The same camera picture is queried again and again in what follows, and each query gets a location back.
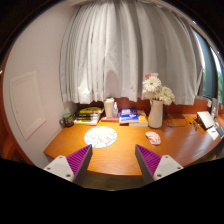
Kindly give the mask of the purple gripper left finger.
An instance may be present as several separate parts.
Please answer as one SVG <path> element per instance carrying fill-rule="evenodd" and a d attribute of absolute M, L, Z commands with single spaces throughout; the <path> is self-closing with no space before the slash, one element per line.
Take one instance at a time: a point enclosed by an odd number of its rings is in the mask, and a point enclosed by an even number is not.
<path fill-rule="evenodd" d="M 73 183 L 81 183 L 92 157 L 92 146 L 87 145 L 67 157 L 59 155 L 44 170 Z"/>

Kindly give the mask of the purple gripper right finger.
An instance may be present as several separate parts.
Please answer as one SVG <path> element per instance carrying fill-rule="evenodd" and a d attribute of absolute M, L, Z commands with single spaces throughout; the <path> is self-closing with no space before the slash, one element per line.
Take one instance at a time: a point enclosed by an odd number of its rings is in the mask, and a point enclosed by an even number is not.
<path fill-rule="evenodd" d="M 152 183 L 182 169 L 169 155 L 160 156 L 140 145 L 135 146 L 135 156 L 145 183 Z"/>

